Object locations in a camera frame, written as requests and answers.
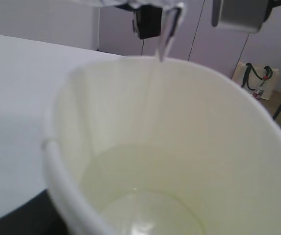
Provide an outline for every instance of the liquid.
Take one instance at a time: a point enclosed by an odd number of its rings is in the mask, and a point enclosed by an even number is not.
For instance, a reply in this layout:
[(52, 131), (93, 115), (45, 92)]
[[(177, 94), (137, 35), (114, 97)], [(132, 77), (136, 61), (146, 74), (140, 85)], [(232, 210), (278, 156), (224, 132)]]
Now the liquid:
[(197, 217), (166, 191), (175, 161), (152, 147), (118, 146), (90, 162), (79, 187), (119, 235), (201, 235)]

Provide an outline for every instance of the white table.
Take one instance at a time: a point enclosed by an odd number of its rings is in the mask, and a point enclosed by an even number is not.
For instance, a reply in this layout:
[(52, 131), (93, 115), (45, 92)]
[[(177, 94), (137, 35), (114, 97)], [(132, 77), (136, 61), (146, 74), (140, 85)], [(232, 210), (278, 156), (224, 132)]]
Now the white table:
[(0, 216), (46, 188), (42, 113), (67, 73), (116, 55), (0, 36)]

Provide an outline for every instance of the silver metal part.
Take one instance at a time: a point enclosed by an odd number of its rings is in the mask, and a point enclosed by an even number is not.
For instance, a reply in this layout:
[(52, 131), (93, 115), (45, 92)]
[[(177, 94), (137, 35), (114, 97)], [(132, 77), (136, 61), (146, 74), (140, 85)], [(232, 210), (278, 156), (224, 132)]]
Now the silver metal part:
[(250, 33), (262, 27), (268, 0), (213, 0), (212, 25)]

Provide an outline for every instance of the white bag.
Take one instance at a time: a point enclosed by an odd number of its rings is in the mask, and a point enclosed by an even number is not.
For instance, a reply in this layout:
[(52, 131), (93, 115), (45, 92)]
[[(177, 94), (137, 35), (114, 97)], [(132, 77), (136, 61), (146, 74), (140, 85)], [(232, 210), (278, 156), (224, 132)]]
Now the white bag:
[[(257, 74), (260, 77), (263, 77), (266, 75), (266, 70), (264, 69), (264, 66), (259, 66), (259, 65), (253, 65), (253, 67), (255, 68)], [(238, 85), (242, 85), (243, 84), (243, 78), (244, 78), (244, 74), (245, 71), (247, 69), (246, 64), (244, 64), (243, 62), (238, 62), (235, 73), (232, 77), (232, 81), (234, 81), (235, 83), (237, 83)], [(273, 71), (273, 75), (269, 80), (266, 80), (264, 82), (264, 84), (262, 85), (262, 88), (264, 89), (264, 93), (262, 95), (262, 99), (266, 99), (269, 100), (271, 97), (271, 94), (278, 82), (278, 79), (280, 78), (280, 73), (278, 69), (275, 68), (271, 68)], [(250, 74), (249, 74), (249, 85), (251, 88), (255, 89), (256, 87), (260, 86), (262, 84), (262, 81), (256, 77), (256, 75), (254, 74), (254, 72), (251, 70)], [(247, 90), (250, 94), (253, 94), (253, 91), (249, 90), (247, 85), (244, 86), (244, 89)]]

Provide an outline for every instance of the white wall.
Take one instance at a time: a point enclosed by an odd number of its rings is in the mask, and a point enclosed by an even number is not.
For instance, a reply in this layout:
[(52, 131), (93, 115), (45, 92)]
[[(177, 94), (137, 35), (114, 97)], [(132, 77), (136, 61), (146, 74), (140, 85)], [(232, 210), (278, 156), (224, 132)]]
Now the white wall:
[(97, 49), (99, 10), (70, 0), (0, 0), (0, 35)]

